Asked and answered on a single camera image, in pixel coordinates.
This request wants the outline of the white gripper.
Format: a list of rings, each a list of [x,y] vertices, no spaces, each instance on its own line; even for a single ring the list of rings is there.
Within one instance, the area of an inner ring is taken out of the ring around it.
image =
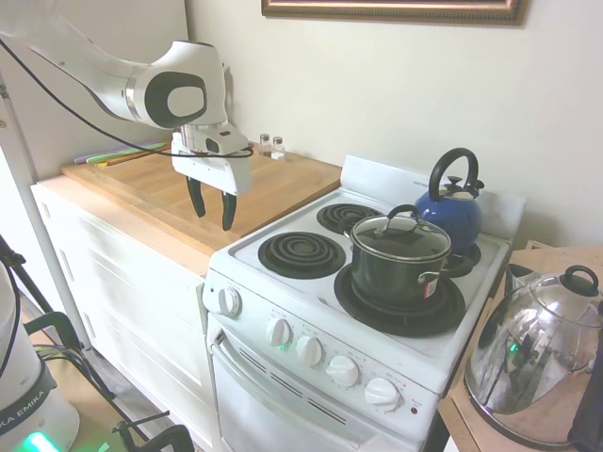
[[[205,211],[202,183],[220,189],[222,229],[230,231],[237,196],[252,185],[250,142],[233,125],[185,125],[172,133],[174,169],[187,176],[187,190],[198,218]]]

